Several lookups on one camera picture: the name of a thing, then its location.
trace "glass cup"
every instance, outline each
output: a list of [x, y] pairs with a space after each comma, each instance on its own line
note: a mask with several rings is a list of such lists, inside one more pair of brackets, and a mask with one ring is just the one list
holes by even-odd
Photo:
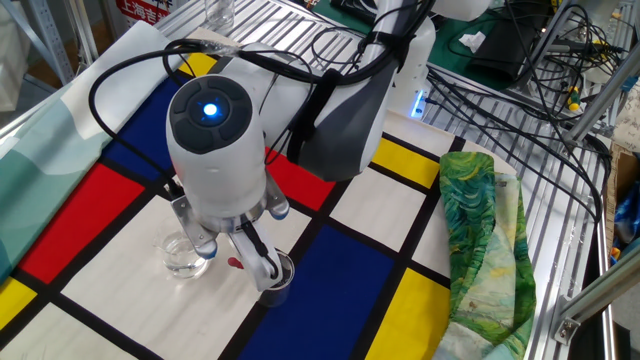
[[204, 0], [206, 23], [211, 30], [233, 26], [234, 0]]
[[161, 251], [164, 266], [177, 278], [197, 278], [209, 267], [209, 261], [196, 254], [175, 216], [160, 223], [153, 246]]

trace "green cloth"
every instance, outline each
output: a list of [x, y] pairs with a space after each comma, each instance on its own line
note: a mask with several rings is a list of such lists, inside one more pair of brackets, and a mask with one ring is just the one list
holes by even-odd
[[434, 359], [522, 359], [536, 297], [520, 182], [482, 153], [446, 154], [440, 169], [451, 299]]

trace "colorful fabric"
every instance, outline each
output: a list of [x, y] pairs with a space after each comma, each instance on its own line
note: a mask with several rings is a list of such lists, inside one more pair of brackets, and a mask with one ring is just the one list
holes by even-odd
[[[52, 95], [18, 131], [19, 140], [14, 139], [0, 158], [0, 284], [110, 140], [88, 107], [95, 79], [122, 60], [162, 49], [168, 42], [152, 26], [137, 23], [82, 75]], [[105, 123], [118, 131], [165, 77], [157, 59], [107, 80], [96, 97]]]
[[482, 153], [449, 153], [440, 166], [451, 298], [434, 359], [522, 359], [536, 299], [520, 182]]

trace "water bottle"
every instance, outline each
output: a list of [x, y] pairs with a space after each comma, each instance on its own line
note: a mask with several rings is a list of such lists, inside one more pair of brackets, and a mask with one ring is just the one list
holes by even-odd
[[211, 30], [233, 26], [234, 0], [204, 0], [204, 9]]

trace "metal bar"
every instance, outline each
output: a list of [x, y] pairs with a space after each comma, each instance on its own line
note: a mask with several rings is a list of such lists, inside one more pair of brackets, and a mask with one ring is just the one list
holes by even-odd
[[593, 128], [602, 114], [613, 104], [616, 97], [620, 95], [620, 87], [629, 76], [640, 71], [640, 46], [635, 46], [627, 58], [622, 62], [620, 68], [613, 74], [611, 79], [602, 88], [600, 94], [596, 96], [591, 105], [587, 107], [578, 122], [566, 134], [565, 139], [576, 143], [582, 141], [587, 133]]
[[29, 25], [27, 19], [15, 8], [15, 6], [13, 6], [11, 0], [0, 0], [0, 4], [2, 4], [5, 9], [7, 9], [7, 12], [9, 13], [9, 15], [11, 15], [16, 24], [18, 24], [18, 26], [22, 29], [22, 31], [24, 31], [27, 37], [29, 37], [29, 40], [31, 40], [33, 46], [36, 48], [36, 50], [38, 50], [44, 61], [49, 64], [56, 75], [58, 75], [60, 80], [62, 80], [62, 83], [66, 84], [65, 74], [62, 72], [61, 67], [58, 66], [56, 57], [53, 56], [49, 48], [44, 44], [44, 42], [42, 42], [36, 32], [33, 31], [33, 28], [31, 27], [31, 25]]
[[69, 15], [71, 28], [76, 35], [76, 46], [81, 59], [80, 66], [86, 68], [93, 64], [99, 55], [91, 31], [89, 16], [87, 16], [87, 10], [84, 7], [84, 0], [64, 0], [64, 5]]
[[29, 4], [40, 27], [43, 41], [51, 51], [53, 70], [62, 81], [62, 84], [67, 84], [73, 79], [74, 73], [71, 69], [67, 52], [64, 49], [64, 44], [60, 39], [58, 28], [51, 16], [49, 5], [46, 0], [29, 0]]
[[[600, 270], [600, 276], [606, 274], [609, 271], [609, 256], [607, 252], [607, 235], [605, 230], [604, 212], [600, 218], [598, 224], [598, 232], [596, 233], [596, 240], [598, 246], [598, 268]], [[603, 330], [603, 344], [604, 344], [604, 360], [617, 359], [618, 351], [616, 349], [616, 340], [613, 336], [613, 312], [611, 305], [602, 313], [602, 330]]]
[[562, 329], [566, 320], [578, 324], [584, 322], [638, 282], [640, 282], [640, 248], [631, 251], [616, 266], [566, 303], [560, 314], [558, 330]]

